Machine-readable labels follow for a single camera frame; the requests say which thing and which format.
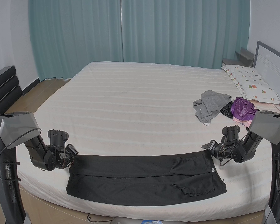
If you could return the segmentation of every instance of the curtain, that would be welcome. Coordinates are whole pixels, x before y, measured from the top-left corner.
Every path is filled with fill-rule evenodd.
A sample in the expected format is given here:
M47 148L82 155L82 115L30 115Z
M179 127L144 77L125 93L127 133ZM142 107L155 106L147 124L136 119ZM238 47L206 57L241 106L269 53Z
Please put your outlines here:
M29 25L40 80L123 61L120 0L29 0Z
M249 24L250 0L122 0L123 58L220 69Z

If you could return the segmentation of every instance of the floor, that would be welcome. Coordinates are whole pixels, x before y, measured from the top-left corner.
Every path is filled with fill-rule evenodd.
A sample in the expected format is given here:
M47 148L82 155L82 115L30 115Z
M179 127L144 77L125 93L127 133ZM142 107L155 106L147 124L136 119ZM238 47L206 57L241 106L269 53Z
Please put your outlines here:
M31 111L35 112L41 104L48 99L56 90L66 84L68 80L50 79L44 80L36 85L25 96L20 97L7 111ZM23 205L29 213L32 224L84 224L89 223L87 213L71 210L38 198L23 187L20 188ZM211 220L202 222L188 222L196 224L260 224L263 211L221 220ZM112 217L90 215L91 221L108 221ZM0 224L5 222L5 218L0 206Z

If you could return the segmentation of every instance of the pink garment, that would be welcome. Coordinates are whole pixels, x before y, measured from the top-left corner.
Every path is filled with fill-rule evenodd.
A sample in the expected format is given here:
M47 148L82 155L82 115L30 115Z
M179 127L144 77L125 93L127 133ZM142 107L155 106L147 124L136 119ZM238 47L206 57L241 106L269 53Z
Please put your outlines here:
M239 123L241 123L242 125L244 125L244 126L246 126L248 128L250 127L250 124L252 122L252 120L239 120L239 119L237 119L235 117L233 117L232 120L236 121L236 122L239 122Z

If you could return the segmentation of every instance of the bed sheet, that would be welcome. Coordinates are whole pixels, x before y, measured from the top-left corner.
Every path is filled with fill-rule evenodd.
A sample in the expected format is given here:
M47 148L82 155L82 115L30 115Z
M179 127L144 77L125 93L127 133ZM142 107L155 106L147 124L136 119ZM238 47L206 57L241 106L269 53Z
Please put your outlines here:
M92 62L35 112L43 130L67 131L79 154L169 155L201 151L222 128L238 123L222 114L209 126L195 117L193 101L206 90L235 99L240 92L223 70L176 65ZM247 132L241 126L242 138ZM49 202L86 213L137 219L202 221L239 216L265 208L271 186L271 145L262 140L252 160L219 166L227 192L207 200L169 206L119 206L67 195L68 169L41 171L24 145L17 158L21 184Z

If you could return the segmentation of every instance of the white headboard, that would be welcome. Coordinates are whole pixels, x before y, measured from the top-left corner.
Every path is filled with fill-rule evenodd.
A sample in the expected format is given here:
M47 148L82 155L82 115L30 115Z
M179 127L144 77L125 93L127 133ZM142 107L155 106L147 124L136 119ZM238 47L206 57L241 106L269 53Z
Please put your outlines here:
M258 41L253 67L280 98L280 52Z

